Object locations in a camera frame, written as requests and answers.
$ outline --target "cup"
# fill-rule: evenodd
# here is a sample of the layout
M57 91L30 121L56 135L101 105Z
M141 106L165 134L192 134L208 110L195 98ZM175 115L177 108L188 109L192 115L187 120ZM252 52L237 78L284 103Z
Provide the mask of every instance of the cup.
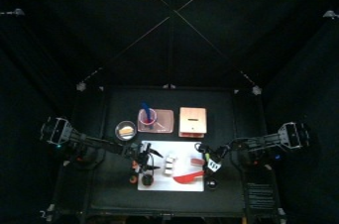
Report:
M148 121L147 113L145 113L144 109L140 109L137 119L139 119L139 122L144 126L151 128L153 123L155 123L155 121L156 121L156 112L155 112L153 109L149 109L149 113L151 113L151 120Z

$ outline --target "round dish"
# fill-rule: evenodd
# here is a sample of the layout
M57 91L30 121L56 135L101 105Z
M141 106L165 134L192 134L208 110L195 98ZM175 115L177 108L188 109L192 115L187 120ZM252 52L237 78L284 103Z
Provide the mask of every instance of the round dish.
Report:
M121 121L115 127L115 135L120 141L129 141L136 134L136 126L131 121Z

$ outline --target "black ceiling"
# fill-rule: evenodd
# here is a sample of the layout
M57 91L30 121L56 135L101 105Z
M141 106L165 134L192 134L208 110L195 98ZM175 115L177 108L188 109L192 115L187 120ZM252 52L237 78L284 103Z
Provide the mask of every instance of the black ceiling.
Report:
M6 0L0 10L24 10L73 83L97 71L85 82L247 87L269 82L337 1Z

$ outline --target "red object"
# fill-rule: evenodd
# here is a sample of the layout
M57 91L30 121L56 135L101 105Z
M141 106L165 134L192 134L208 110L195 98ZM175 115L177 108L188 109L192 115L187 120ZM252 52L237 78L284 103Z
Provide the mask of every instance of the red object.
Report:
M196 176L201 176L201 175L204 175L203 170L184 174L184 175L173 176L173 179L179 183L188 183L195 179Z
M191 159L191 165L201 166L205 163L203 159L192 158Z

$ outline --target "black table surface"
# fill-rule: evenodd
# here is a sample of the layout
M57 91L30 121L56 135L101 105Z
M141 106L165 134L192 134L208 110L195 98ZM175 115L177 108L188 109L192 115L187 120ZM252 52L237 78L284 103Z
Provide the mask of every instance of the black table surface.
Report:
M155 89L107 88L80 94L72 123L76 129L93 137L116 139L115 127L120 121L136 123L137 112L145 102L153 109L173 111L175 125L169 134L137 133L132 142L200 141L179 137L180 107L207 109L207 134L201 142L212 149L235 137L255 137L264 133L260 100L248 90L228 89ZM228 155L215 178L219 187L203 192L140 191L128 182L131 160L111 153L95 170L85 174L71 168L57 197L61 207L93 213L176 216L244 216L244 191L240 171ZM81 200L75 200L72 193Z

